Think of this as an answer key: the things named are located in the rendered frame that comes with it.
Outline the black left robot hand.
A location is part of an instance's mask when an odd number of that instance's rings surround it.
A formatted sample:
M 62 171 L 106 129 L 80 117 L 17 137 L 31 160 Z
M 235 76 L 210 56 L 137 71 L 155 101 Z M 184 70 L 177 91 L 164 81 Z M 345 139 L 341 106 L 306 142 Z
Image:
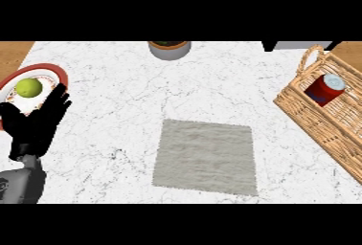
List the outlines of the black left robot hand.
M 7 102 L 0 103 L 3 129 L 13 138 L 9 158 L 17 161 L 23 155 L 43 157 L 48 151 L 56 127 L 71 105 L 66 86 L 59 83 L 44 104 L 25 116 Z

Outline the grey placemat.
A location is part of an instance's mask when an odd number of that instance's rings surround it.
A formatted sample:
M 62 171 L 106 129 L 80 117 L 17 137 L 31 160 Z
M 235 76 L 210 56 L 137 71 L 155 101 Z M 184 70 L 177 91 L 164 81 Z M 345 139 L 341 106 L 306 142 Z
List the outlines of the grey placemat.
M 251 128 L 165 120 L 152 184 L 174 189 L 255 196 Z

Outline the wicker basket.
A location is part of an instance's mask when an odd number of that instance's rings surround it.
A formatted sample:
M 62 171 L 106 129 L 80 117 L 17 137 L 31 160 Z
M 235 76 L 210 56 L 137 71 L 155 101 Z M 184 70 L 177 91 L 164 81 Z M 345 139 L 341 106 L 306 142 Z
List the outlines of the wicker basket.
M 320 107 L 304 90 L 323 74 L 335 74 L 345 91 Z M 314 44 L 306 50 L 295 78 L 275 104 L 362 185 L 362 73 Z

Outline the red can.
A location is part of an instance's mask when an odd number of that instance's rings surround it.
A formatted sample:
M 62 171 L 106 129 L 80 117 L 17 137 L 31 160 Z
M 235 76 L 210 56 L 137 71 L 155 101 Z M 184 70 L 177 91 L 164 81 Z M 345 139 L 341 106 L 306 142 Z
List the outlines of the red can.
M 341 77 L 325 74 L 314 80 L 304 93 L 319 106 L 325 106 L 344 90 L 345 82 Z

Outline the green lime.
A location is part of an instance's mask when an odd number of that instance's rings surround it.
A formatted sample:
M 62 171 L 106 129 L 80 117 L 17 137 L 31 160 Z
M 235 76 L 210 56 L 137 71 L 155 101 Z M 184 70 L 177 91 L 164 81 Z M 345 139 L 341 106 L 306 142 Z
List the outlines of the green lime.
M 34 98 L 43 92 L 43 84 L 35 78 L 25 78 L 16 83 L 16 93 L 23 98 Z

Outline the red rimmed white plate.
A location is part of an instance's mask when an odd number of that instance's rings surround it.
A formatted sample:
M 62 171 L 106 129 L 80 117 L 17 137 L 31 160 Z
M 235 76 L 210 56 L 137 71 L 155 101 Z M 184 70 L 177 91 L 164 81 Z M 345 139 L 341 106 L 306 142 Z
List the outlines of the red rimmed white plate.
M 43 84 L 43 91 L 34 98 L 23 98 L 16 94 L 16 84 L 25 78 L 34 78 Z M 0 102 L 9 102 L 28 116 L 35 109 L 41 108 L 48 93 L 59 83 L 68 85 L 68 75 L 59 66 L 50 63 L 29 65 L 0 81 Z

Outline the grey pot with orange rim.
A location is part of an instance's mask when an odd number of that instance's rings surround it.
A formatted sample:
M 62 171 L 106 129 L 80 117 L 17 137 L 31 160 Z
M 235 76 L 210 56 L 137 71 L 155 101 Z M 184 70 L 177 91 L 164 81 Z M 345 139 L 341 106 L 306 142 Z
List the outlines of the grey pot with orange rim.
M 173 46 L 159 45 L 156 42 L 150 41 L 147 43 L 149 51 L 152 55 L 161 60 L 177 60 L 186 56 L 190 50 L 190 42 L 183 41 Z

